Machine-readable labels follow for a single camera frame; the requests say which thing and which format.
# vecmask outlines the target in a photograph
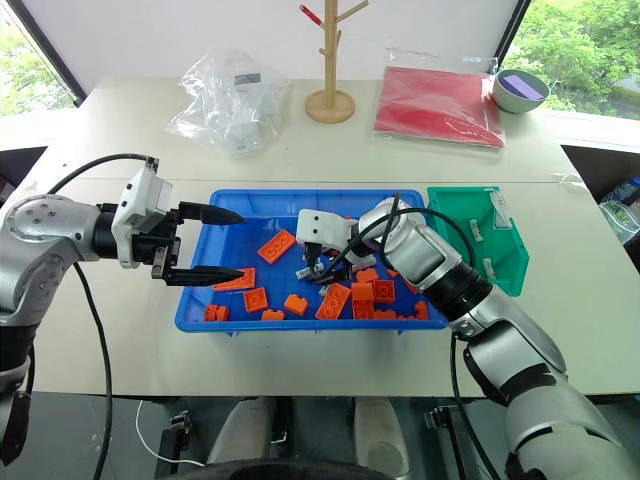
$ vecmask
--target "blue plastic tray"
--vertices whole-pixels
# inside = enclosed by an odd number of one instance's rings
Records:
[[[354,320],[351,301],[345,305],[337,320],[316,320],[315,312],[323,298],[319,286],[298,280],[295,272],[306,267],[302,260],[302,246],[291,247],[273,265],[269,265],[257,250],[280,229],[296,233],[298,212],[303,208],[326,210],[351,218],[358,218],[378,202],[393,196],[396,190],[218,190],[210,204],[233,210],[242,215],[246,224],[225,227],[203,225],[193,256],[192,265],[221,265],[230,268],[255,267],[256,288],[265,287],[269,308],[283,310],[291,293],[309,300],[304,317],[285,311],[283,321],[262,321],[262,312],[247,313],[243,290],[214,292],[210,287],[186,287],[176,312],[176,326],[185,332],[225,332],[264,330],[350,330],[391,329],[423,330],[447,326],[446,319],[430,304],[429,320]],[[424,206],[422,197],[414,190],[401,191],[402,199],[412,206]],[[380,278],[391,278],[378,259],[375,266]],[[376,304],[376,308],[393,308],[399,315],[415,315],[415,304],[425,300],[412,294],[398,276],[395,279],[396,302]],[[205,322],[204,309],[209,304],[230,308],[227,322]]]

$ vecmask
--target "plastic bag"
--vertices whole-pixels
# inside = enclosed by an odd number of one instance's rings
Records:
[[[449,60],[389,49],[374,130],[503,147],[505,134],[491,96],[496,58]]]
[[[166,130],[230,155],[262,150],[280,133],[289,80],[243,51],[211,53],[182,77],[193,102]]]

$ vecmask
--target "window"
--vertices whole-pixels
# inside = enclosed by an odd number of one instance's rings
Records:
[[[544,107],[640,120],[640,2],[532,0],[502,64],[544,79]]]
[[[74,97],[4,0],[0,0],[0,115],[73,107]]]

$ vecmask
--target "foliage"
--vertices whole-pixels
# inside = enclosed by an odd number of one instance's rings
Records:
[[[550,108],[634,117],[610,99],[616,82],[640,72],[639,49],[638,0],[533,0],[503,68],[545,80]]]
[[[0,115],[72,106],[50,67],[16,27],[0,18]]]

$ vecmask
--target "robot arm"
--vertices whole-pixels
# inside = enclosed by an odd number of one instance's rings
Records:
[[[488,398],[507,407],[509,477],[640,478],[602,414],[567,382],[565,362],[553,340],[500,288],[468,266],[422,215],[398,215],[369,228],[390,213],[393,201],[384,200],[357,224],[347,225],[342,237],[333,232],[332,238],[340,237],[342,243],[331,248],[343,250],[354,239],[345,259],[357,265],[380,251],[387,221],[393,222],[384,246],[387,260],[467,342],[463,355],[472,376]],[[398,204],[399,211],[407,207]],[[326,229],[336,228],[327,215],[334,214],[302,210],[298,241],[324,245]],[[331,272],[316,275],[316,281],[325,274]]]
[[[18,202],[0,227],[0,460],[15,459],[26,438],[29,396],[20,391],[28,353],[67,269],[78,261],[117,258],[125,268],[152,265],[167,285],[212,285],[242,272],[222,267],[173,268],[185,219],[229,225],[244,219],[223,208],[180,202],[168,209],[171,185],[150,159],[119,204],[85,205],[59,195]]]

